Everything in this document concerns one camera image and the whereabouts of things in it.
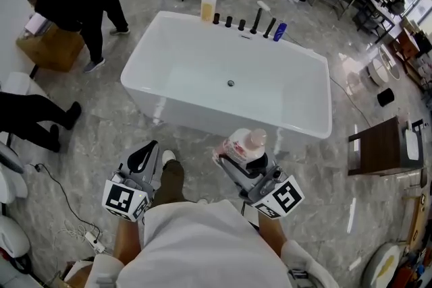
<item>bathtub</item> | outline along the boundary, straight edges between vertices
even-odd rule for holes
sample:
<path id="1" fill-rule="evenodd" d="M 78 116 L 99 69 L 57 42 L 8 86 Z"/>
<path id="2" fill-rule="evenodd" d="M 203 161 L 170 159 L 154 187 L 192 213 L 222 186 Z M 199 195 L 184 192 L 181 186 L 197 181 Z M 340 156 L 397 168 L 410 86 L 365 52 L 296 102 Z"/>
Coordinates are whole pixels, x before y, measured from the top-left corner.
<path id="1" fill-rule="evenodd" d="M 154 123 L 221 136 L 261 127 L 276 152 L 331 133 L 326 58 L 260 32 L 252 35 L 247 28 L 241 32 L 234 25 L 160 11 L 131 54 L 121 82 Z"/>

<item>black bucket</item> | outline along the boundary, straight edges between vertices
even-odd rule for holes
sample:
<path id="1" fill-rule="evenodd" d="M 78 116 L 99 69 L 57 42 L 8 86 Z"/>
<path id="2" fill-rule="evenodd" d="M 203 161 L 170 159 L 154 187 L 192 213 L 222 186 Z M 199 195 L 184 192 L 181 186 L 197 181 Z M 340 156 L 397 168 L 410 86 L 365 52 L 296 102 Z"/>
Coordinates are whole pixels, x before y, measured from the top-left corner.
<path id="1" fill-rule="evenodd" d="M 387 106 L 394 101 L 394 93 L 390 88 L 385 89 L 377 95 L 378 103 L 381 107 Z"/>

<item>sneaker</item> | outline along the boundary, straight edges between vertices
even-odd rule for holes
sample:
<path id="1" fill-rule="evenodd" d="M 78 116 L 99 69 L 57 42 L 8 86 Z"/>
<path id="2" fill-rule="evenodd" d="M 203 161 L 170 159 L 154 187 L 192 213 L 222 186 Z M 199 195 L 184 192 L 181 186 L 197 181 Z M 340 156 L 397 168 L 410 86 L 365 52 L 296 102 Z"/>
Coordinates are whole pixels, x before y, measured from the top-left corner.
<path id="1" fill-rule="evenodd" d="M 162 154 L 162 163 L 165 166 L 169 161 L 175 160 L 175 154 L 170 150 L 165 150 Z"/>
<path id="2" fill-rule="evenodd" d="M 84 73 L 88 74 L 91 71 L 94 71 L 95 69 L 97 69 L 98 67 L 102 66 L 103 64 L 105 64 L 105 59 L 102 58 L 102 60 L 98 63 L 95 63 L 94 61 L 91 61 L 90 63 L 88 63 L 86 65 L 86 67 L 84 68 Z"/>
<path id="3" fill-rule="evenodd" d="M 59 127 L 55 124 L 51 125 L 49 129 L 49 133 L 56 139 L 59 140 L 60 130 Z"/>
<path id="4" fill-rule="evenodd" d="M 72 106 L 69 108 L 69 111 L 66 111 L 66 117 L 68 118 L 68 124 L 65 126 L 66 129 L 72 129 L 75 125 L 75 122 L 81 115 L 81 105 L 78 102 L 72 103 Z"/>
<path id="5" fill-rule="evenodd" d="M 115 28 L 115 29 L 111 29 L 111 30 L 109 31 L 109 34 L 110 34 L 110 35 L 113 35 L 113 36 L 117 36 L 117 35 L 128 35 L 129 33 L 130 33 L 129 28 L 126 29 L 126 30 L 118 30 L 117 28 Z"/>

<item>person's leg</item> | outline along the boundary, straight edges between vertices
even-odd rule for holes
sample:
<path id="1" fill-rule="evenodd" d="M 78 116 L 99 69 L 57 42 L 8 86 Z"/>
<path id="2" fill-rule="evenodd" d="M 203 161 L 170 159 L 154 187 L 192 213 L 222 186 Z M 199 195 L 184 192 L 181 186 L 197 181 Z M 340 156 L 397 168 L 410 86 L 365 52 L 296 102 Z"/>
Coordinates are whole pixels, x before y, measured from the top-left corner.
<path id="1" fill-rule="evenodd" d="M 46 148 L 53 152 L 60 151 L 59 138 L 54 133 L 47 131 L 37 123 L 20 124 L 13 134 L 17 135 L 23 140 L 28 140 L 37 146 Z"/>
<path id="2" fill-rule="evenodd" d="M 104 0 L 104 10 L 119 33 L 128 32 L 128 23 L 124 17 L 120 0 Z"/>
<path id="3" fill-rule="evenodd" d="M 182 165 L 173 159 L 166 162 L 161 178 L 161 187 L 156 191 L 151 208 L 161 204 L 187 202 L 183 196 L 184 170 Z"/>
<path id="4" fill-rule="evenodd" d="M 95 9 L 90 18 L 87 18 L 82 24 L 81 35 L 90 51 L 91 62 L 84 68 L 84 72 L 91 72 L 96 67 L 104 64 L 102 58 L 102 9 Z"/>
<path id="5" fill-rule="evenodd" d="M 66 129 L 72 129 L 81 114 L 81 106 L 74 102 L 68 111 L 58 107 L 50 99 L 41 95 L 28 95 L 23 98 L 28 112 L 27 118 L 31 122 L 53 121 Z"/>

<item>box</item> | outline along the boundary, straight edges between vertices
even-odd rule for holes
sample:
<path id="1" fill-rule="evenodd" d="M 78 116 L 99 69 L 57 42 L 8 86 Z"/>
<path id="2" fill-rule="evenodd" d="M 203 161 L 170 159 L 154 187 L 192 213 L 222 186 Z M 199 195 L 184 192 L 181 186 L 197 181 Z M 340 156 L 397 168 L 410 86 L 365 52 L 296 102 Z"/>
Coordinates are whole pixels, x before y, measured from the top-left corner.
<path id="1" fill-rule="evenodd" d="M 84 40 L 77 32 L 62 30 L 52 23 L 40 36 L 25 31 L 16 44 L 37 66 L 68 72 L 80 54 Z"/>
<path id="2" fill-rule="evenodd" d="M 65 279 L 68 276 L 69 271 L 73 269 L 78 262 L 68 262 L 66 269 L 63 274 L 57 278 L 57 286 L 61 288 L 84 288 L 87 283 L 87 278 L 92 270 L 92 263 L 89 263 L 86 266 L 80 268 L 71 278 Z"/>

